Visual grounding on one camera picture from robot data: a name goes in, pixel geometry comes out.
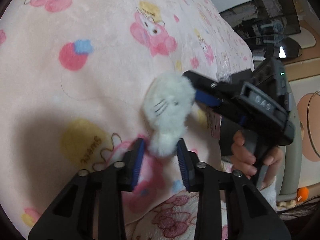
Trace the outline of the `right hand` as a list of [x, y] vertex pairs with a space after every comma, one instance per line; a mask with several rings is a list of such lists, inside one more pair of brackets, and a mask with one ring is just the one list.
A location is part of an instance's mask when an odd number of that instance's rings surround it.
[[[232, 169], [240, 170], [248, 179], [257, 173], [257, 168], [253, 166], [256, 161], [255, 156], [249, 152], [245, 146], [245, 137], [240, 130], [238, 130], [231, 145], [232, 156], [231, 163]], [[278, 147], [272, 148], [264, 159], [264, 165], [268, 167], [264, 181], [262, 182], [261, 189], [269, 187], [275, 180], [281, 163], [284, 158], [283, 151]]]

